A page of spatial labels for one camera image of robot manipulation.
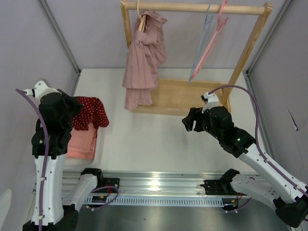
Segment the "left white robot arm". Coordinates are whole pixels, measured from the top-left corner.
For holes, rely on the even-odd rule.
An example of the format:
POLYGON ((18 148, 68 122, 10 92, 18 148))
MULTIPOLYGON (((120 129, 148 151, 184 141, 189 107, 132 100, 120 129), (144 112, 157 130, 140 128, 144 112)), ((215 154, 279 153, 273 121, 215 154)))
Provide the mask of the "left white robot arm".
POLYGON ((73 117, 82 104, 75 97, 54 91, 36 94, 39 105, 35 134, 31 139, 36 166, 36 200, 31 220, 24 231, 74 231, 79 211, 91 192, 104 188, 101 169, 86 168, 77 185, 67 197, 62 197, 63 168, 71 139, 73 117))

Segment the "red polka dot cloth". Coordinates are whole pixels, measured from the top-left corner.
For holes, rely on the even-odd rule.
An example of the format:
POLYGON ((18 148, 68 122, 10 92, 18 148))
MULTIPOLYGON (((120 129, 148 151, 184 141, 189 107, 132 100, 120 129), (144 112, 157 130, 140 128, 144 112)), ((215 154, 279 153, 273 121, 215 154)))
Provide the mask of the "red polka dot cloth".
POLYGON ((64 107, 60 110, 61 121, 76 131, 87 131, 90 125, 95 129, 109 126, 109 119, 103 102, 97 97, 69 96, 62 90, 64 107))

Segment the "pink skirt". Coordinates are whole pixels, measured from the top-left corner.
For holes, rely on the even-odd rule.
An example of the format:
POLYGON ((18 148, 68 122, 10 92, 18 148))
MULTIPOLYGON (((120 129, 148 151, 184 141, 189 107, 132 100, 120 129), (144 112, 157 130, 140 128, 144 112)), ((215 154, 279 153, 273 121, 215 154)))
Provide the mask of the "pink skirt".
POLYGON ((125 109, 153 103, 151 92, 158 86, 158 67, 167 60, 163 24, 167 19, 156 11, 143 11, 145 29, 139 31, 138 19, 127 52, 126 69, 122 86, 126 89, 125 109))

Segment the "beige plastic hanger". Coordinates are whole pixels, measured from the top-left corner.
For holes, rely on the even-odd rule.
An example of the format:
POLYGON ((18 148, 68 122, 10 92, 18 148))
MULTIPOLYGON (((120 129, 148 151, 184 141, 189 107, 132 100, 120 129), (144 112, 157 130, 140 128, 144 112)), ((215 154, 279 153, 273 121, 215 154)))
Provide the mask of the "beige plastic hanger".
POLYGON ((138 31, 144 32, 145 26, 146 26, 146 15, 140 14, 140 2, 141 2, 141 0, 137 0, 137 14, 138 14, 138 18, 140 20, 138 31))

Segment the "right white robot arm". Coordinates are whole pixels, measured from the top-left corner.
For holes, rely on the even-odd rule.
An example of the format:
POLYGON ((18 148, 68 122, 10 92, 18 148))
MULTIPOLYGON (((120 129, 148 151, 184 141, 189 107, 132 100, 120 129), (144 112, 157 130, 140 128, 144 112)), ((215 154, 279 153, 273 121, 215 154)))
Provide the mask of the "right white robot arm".
POLYGON ((224 151, 253 168, 266 184, 241 174, 235 169, 226 171, 220 181, 225 194, 233 191, 248 195, 272 208, 285 224, 297 228, 308 215, 308 187, 287 173, 268 154, 259 151, 257 141, 245 130, 238 128, 223 106, 206 111, 191 108, 182 119, 187 131, 206 131, 218 140, 224 151))

